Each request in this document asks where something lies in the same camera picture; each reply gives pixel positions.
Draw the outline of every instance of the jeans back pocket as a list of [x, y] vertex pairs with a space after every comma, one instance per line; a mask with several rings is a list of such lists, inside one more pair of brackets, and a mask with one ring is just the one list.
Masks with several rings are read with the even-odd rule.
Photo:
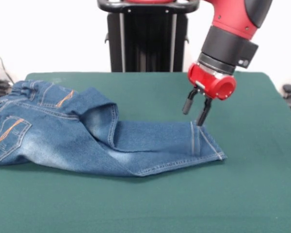
[[39, 97], [39, 105], [60, 108], [64, 103], [67, 103], [75, 94], [75, 91], [70, 88], [49, 83], [45, 86]]
[[19, 117], [8, 116], [0, 124], [0, 161], [21, 146], [31, 124]]

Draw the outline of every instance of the black cable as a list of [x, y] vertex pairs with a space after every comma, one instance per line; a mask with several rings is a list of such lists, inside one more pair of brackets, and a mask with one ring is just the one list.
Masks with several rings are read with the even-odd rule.
[[1, 65], [2, 65], [2, 68], [3, 68], [3, 70], [4, 70], [5, 74], [6, 74], [6, 76], [8, 76], [9, 80], [14, 84], [13, 79], [12, 79], [11, 76], [8, 74], [8, 72], [5, 70], [5, 66], [4, 66], [4, 63], [3, 63], [3, 60], [2, 60], [1, 57], [0, 57], [0, 61], [1, 61]]

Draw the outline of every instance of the white wall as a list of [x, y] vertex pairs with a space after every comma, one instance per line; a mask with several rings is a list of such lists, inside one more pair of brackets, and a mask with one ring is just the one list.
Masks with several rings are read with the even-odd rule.
[[[212, 14], [204, 1], [188, 14], [185, 71], [200, 53]], [[0, 56], [16, 81], [31, 72], [109, 72], [106, 17], [95, 0], [0, 0]], [[267, 73], [278, 90], [291, 83], [291, 0], [273, 0], [253, 42], [259, 49], [247, 70]]]

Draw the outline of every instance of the denim fabric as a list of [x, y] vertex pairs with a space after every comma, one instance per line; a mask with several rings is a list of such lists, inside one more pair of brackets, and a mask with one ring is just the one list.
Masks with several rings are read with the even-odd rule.
[[0, 98], [0, 166], [33, 162], [81, 173], [148, 176], [226, 158], [195, 122], [119, 121], [117, 105], [45, 81]]

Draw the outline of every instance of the green table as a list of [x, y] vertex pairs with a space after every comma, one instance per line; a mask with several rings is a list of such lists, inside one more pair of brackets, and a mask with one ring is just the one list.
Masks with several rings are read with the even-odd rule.
[[[0, 167], [0, 233], [291, 233], [291, 110], [262, 73], [236, 73], [214, 101], [208, 130], [228, 159], [147, 178], [77, 174], [33, 164]], [[36, 73], [96, 87], [121, 119], [192, 120], [202, 107], [179, 73]]]

